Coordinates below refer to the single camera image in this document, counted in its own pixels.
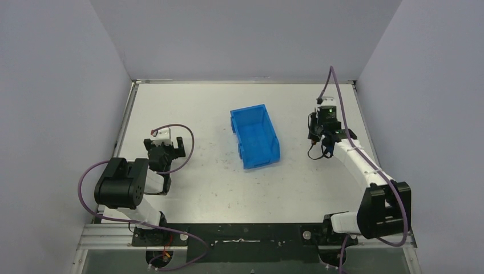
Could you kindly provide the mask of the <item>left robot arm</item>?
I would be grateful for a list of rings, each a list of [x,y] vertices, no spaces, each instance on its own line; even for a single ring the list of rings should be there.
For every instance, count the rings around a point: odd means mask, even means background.
[[[183,138],[170,137],[145,139],[146,158],[129,162],[125,158],[111,158],[98,180],[94,198],[99,205],[115,209],[136,223],[137,228],[147,229],[147,239],[155,246],[164,245],[169,239],[169,229],[164,213],[155,209],[146,195],[166,195],[171,186],[172,161],[186,157]]]

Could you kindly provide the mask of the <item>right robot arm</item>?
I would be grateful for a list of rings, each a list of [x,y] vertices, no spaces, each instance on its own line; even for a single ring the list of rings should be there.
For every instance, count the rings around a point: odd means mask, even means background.
[[[379,168],[357,139],[337,119],[336,106],[320,106],[308,116],[308,138],[319,143],[322,158],[338,159],[354,177],[363,196],[355,212],[333,213],[321,229],[322,239],[337,244],[345,234],[367,239],[398,233],[407,236],[411,229],[412,191],[407,182],[398,182]]]

